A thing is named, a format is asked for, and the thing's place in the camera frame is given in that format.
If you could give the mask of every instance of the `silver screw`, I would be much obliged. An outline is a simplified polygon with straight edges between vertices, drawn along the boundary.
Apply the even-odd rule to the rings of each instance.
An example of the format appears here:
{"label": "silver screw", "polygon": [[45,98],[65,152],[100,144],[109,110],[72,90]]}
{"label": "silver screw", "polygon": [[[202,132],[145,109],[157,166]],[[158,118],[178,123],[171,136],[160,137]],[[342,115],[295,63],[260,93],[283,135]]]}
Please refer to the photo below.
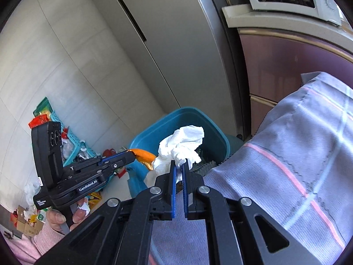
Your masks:
{"label": "silver screw", "polygon": [[119,200],[116,198],[111,198],[108,200],[107,204],[109,207],[115,207],[119,204]]}
{"label": "silver screw", "polygon": [[153,187],[151,187],[151,189],[150,189],[150,192],[151,192],[152,194],[158,194],[158,193],[161,193],[161,191],[162,191],[162,189],[160,189],[158,186],[153,186]]}
{"label": "silver screw", "polygon": [[245,206],[250,206],[252,204],[252,201],[250,198],[247,198],[247,197],[243,197],[241,200],[240,200],[241,204],[245,205]]}
{"label": "silver screw", "polygon": [[199,191],[200,191],[201,193],[208,193],[208,192],[210,192],[210,188],[207,187],[207,186],[200,186],[200,187],[199,187]]}

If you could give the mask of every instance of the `pink sleeve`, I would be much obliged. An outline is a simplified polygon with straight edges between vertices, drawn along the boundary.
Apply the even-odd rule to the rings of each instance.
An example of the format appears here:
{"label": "pink sleeve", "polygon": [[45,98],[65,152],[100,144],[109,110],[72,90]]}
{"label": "pink sleeve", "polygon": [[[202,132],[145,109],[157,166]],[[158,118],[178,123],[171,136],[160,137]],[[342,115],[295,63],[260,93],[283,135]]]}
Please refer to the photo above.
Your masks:
{"label": "pink sleeve", "polygon": [[47,223],[38,235],[34,237],[22,236],[21,240],[7,240],[8,246],[17,259],[24,265],[34,262],[58,243],[64,235],[53,230]]}

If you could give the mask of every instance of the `red package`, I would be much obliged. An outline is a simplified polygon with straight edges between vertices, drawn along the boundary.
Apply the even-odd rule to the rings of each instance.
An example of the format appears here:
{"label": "red package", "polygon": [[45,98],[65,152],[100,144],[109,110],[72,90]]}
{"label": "red package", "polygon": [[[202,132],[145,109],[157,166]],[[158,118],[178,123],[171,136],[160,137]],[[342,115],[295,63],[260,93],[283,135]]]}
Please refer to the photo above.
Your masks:
{"label": "red package", "polygon": [[36,126],[39,126],[41,124],[45,124],[49,122],[49,118],[46,114],[41,114],[34,119],[31,120],[31,122],[28,124],[30,129],[33,129]]}

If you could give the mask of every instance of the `trash can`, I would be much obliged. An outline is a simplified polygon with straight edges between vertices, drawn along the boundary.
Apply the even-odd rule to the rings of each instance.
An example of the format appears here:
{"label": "trash can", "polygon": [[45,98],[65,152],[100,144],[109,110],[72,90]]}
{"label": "trash can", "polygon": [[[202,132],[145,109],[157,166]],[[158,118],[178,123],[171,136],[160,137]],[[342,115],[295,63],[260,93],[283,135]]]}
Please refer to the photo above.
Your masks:
{"label": "trash can", "polygon": [[[144,149],[158,156],[159,143],[175,130],[187,125],[203,127],[205,137],[200,146],[211,160],[220,164],[229,157],[231,147],[224,133],[207,115],[193,107],[180,108],[166,115],[136,136],[129,148]],[[135,197],[147,188],[143,180],[148,170],[138,161],[128,167],[130,168],[128,181],[130,194]]]}

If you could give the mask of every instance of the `gold trim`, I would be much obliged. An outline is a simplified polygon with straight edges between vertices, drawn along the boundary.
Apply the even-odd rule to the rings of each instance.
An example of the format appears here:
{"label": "gold trim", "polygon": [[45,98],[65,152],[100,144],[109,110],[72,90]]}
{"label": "gold trim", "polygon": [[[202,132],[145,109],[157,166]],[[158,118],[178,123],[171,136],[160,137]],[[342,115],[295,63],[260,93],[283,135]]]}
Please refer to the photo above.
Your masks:
{"label": "gold trim", "polygon": [[252,95],[252,94],[250,94],[250,100],[254,101],[254,102],[261,103],[261,104],[265,104],[266,106],[269,106],[269,107],[272,107],[272,108],[274,108],[275,105],[277,105],[277,103],[274,102],[274,101],[268,100],[268,99],[263,98],[263,97],[255,96],[255,95]]}
{"label": "gold trim", "polygon": [[283,32],[278,32],[270,29],[262,29],[262,28],[239,28],[238,29],[239,34],[241,35],[257,35],[257,36],[271,36],[271,37],[276,37],[276,38],[284,38],[288,40],[293,40],[293,41],[298,41],[302,42],[305,44],[313,45],[316,47],[319,47],[321,49],[324,49],[326,51],[329,51],[333,54],[338,55],[339,57],[349,61],[350,63],[353,63],[353,56],[350,55],[349,53],[328,44],[327,42],[320,41],[318,38],[315,38],[315,40],[310,39],[309,37],[304,37],[302,35],[297,35],[297,34],[288,34],[288,33],[283,33]]}

